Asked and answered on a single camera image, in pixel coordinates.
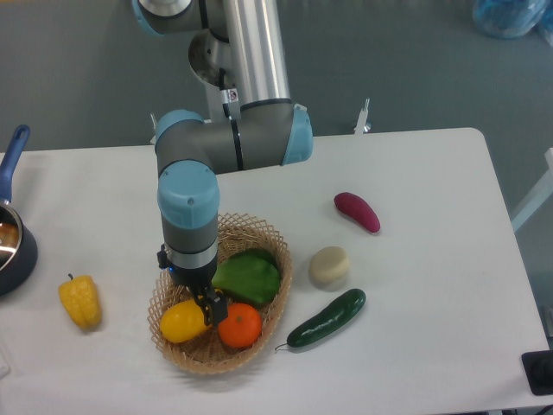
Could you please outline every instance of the blue plastic bag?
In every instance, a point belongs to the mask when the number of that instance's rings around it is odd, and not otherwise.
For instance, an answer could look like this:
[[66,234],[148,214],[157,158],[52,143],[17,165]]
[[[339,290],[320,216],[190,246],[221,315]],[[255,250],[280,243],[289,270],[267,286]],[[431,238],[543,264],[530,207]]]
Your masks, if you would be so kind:
[[549,3],[550,0],[477,0],[473,19],[487,35],[514,39],[536,26]]
[[553,3],[543,13],[542,19],[537,24],[537,31],[550,46],[553,46]]

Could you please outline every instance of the yellow bell pepper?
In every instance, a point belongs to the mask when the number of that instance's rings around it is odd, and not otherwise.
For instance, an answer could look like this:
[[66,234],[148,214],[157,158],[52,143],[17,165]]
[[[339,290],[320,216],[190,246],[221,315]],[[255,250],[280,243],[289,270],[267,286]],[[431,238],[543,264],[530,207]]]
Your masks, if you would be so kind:
[[183,301],[169,308],[159,324],[163,337],[173,343],[194,339],[210,327],[204,324],[204,314],[194,300]]
[[91,329],[102,321],[98,290],[90,275],[81,275],[60,285],[58,292],[67,314],[82,329]]

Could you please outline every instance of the cooking pot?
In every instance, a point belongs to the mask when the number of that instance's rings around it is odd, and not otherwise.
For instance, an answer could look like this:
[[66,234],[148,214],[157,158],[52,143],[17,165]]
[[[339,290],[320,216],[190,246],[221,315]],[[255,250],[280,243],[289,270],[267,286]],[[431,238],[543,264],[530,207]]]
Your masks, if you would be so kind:
[[11,181],[30,129],[19,125],[0,163],[0,296],[21,285],[34,270],[38,257],[35,237],[11,203]]

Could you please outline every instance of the gray floor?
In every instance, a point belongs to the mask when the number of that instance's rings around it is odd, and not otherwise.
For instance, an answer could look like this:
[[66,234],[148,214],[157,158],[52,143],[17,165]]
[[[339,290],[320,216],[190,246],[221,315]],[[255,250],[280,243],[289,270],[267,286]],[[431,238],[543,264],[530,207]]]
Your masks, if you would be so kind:
[[[536,33],[485,37],[463,0],[278,5],[290,91],[316,135],[351,132],[370,97],[377,132],[481,130],[510,211],[545,172],[553,48]],[[29,149],[41,150],[146,144],[151,112],[207,115],[190,39],[149,38],[126,0],[1,3],[0,151],[20,123],[33,130]],[[552,231],[549,201],[518,233],[538,304],[553,303]]]

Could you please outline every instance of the robotic arm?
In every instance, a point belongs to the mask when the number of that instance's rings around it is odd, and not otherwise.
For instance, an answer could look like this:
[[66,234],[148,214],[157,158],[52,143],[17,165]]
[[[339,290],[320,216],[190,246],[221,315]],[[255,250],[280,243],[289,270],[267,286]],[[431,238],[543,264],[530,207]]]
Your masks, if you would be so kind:
[[188,58],[206,88],[211,122],[176,110],[157,124],[164,238],[158,259],[176,284],[190,289],[205,323],[217,325],[226,318],[226,300],[211,284],[217,269],[216,175],[307,160],[311,124],[305,108],[289,97],[276,0],[132,2],[152,35],[199,30]]

